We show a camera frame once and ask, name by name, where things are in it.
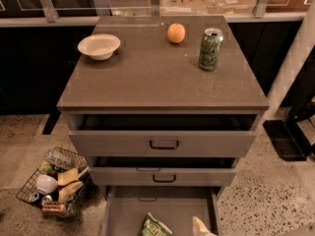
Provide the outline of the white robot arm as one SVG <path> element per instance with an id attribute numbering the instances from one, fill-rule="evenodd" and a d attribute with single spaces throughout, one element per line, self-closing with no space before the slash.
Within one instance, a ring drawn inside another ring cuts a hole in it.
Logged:
<path id="1" fill-rule="evenodd" d="M 274 117 L 314 46 L 315 4 L 304 16 L 268 93 Z M 278 158 L 263 128 L 219 200 L 222 236 L 315 236 L 315 163 Z"/>

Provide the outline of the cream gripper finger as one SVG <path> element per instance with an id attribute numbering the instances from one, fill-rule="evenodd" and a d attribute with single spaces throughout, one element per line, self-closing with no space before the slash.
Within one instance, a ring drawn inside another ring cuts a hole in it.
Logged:
<path id="1" fill-rule="evenodd" d="M 194 216 L 192 218 L 192 222 L 193 222 L 193 236 L 217 236 L 216 234 L 212 233 L 206 227 L 204 222 L 197 216 Z"/>

